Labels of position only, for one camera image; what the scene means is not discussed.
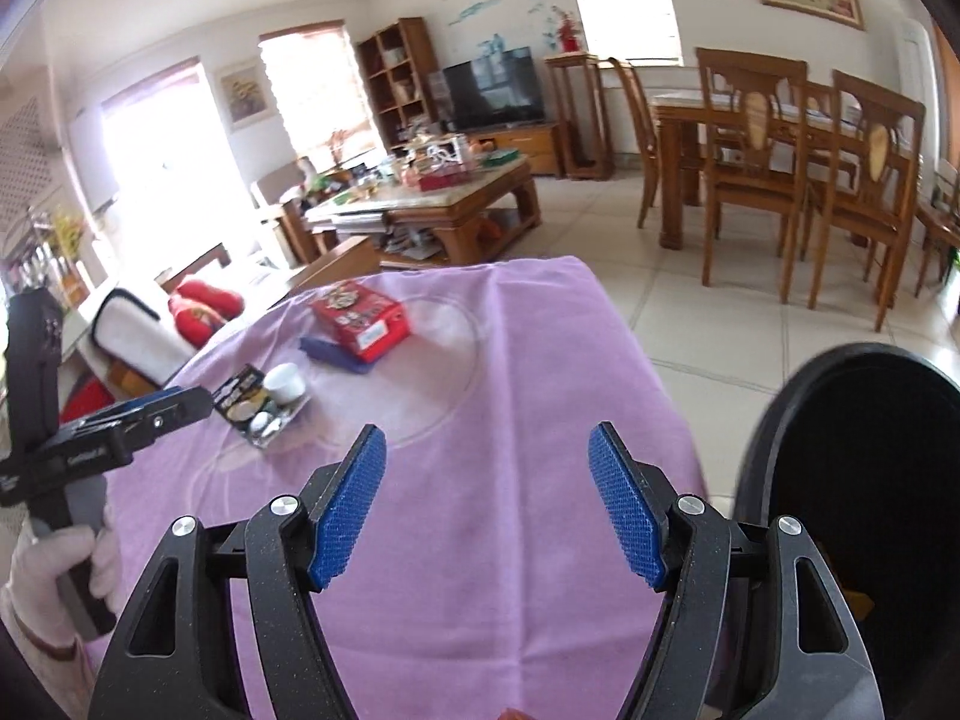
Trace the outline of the white gloved left hand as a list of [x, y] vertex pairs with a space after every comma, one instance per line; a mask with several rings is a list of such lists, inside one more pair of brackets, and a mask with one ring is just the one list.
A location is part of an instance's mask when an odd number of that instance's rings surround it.
[[121, 546], [110, 505], [104, 507], [97, 535], [88, 525], [71, 525], [37, 536], [29, 520], [21, 525], [2, 601], [23, 637], [52, 660], [70, 660], [80, 642], [57, 580], [85, 561], [91, 561], [91, 594], [113, 613], [121, 611]]

